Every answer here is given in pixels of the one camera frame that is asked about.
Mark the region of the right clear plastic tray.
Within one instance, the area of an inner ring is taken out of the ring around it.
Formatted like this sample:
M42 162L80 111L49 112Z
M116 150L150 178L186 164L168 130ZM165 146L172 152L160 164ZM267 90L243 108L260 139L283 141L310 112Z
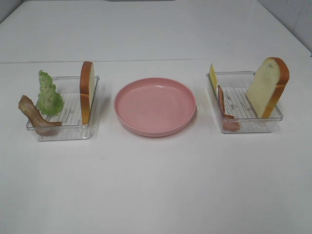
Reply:
M223 91L224 108L219 105L217 89L213 87L210 74L208 94L213 110L223 133L269 133L273 132L283 115L277 106L269 118L258 118L247 99L246 92L252 83L254 71L215 72L218 85Z

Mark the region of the left clear plastic tray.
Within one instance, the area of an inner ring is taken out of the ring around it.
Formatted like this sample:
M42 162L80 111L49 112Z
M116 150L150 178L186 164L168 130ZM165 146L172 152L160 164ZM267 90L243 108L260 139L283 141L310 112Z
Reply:
M94 76L95 92L90 111L90 118L87 125L82 124L80 107L80 77L53 77L53 83L56 85L57 93L63 100L62 111L55 116L43 115L42 117L49 122L61 122L58 127L33 127L31 122L26 123L26 129L31 131L37 141L56 141L56 140L74 140L88 139L92 137L99 123L99 76Z

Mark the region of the yellow cheese slice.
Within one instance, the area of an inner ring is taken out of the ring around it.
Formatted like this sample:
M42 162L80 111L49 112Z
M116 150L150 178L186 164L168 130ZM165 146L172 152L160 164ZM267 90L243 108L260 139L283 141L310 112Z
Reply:
M214 92L216 92L217 91L217 86L218 86L218 81L217 81L215 70L214 70L214 66L213 66L212 63L210 65L209 76L210 76L210 80L211 80L211 83L212 83L213 88L214 88Z

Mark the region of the bread slice in right tray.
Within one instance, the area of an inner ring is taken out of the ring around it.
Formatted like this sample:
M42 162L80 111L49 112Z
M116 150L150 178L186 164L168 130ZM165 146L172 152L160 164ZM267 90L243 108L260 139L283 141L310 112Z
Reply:
M269 118L290 78L285 62L277 57L263 61L246 96L258 118Z

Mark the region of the bread slice from tray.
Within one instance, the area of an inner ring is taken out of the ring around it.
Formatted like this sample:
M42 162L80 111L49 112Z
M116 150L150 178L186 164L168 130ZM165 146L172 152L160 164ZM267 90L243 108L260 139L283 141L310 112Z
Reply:
M93 63L84 61L81 68L79 83L82 125L86 125L89 122L96 85L94 75Z

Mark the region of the pink bacon strip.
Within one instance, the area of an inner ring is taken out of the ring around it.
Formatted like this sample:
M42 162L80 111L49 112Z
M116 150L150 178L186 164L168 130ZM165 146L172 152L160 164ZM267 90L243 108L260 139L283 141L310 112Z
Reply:
M240 124L235 117L232 115L228 115L225 113L225 104L224 104L224 93L220 85L218 85L218 103L221 109L222 117L223 117L223 130L229 132L236 132L240 129Z

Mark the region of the pink round plate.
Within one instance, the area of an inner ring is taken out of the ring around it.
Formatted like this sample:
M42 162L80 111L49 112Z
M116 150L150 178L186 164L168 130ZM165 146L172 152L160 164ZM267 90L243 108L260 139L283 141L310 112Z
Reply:
M196 112L193 92L168 78L144 78L117 93L115 114L121 125L146 137L164 137L182 130Z

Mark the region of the clear plastic tray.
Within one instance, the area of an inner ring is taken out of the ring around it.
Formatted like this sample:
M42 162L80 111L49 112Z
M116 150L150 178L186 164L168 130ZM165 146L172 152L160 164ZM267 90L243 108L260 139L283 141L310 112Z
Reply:
M215 72L218 85L223 91L224 108L219 105L217 89L213 87L210 74L208 94L213 110L223 133L269 133L273 132L283 115L277 106L269 118L258 118L247 99L246 92L252 83L254 71Z
M37 141L56 141L56 140L74 140L88 139L92 137L99 123L99 76L94 76L95 92L90 111L90 118L87 125L82 124L80 107L80 77L53 77L53 83L56 85L57 93L63 100L62 111L55 116L43 115L42 117L49 122L61 122L58 127L33 127L31 122L26 123L26 129L31 131Z

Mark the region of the green lettuce leaf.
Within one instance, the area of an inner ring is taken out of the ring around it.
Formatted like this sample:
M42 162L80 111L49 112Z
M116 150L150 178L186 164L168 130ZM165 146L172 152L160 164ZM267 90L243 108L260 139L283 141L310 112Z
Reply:
M52 77L43 70L39 71L39 90L38 109L42 114L53 116L62 111L63 98L56 92Z

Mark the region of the brown bacon strip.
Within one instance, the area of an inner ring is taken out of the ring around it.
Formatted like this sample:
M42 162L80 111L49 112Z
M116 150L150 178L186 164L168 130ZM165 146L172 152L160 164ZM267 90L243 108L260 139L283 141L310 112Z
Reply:
M40 114L37 107L33 104L32 100L26 95L22 95L19 101L18 108L23 112L32 126L35 127L35 132L44 137L55 136L59 133L59 127L61 122L49 122L46 121Z

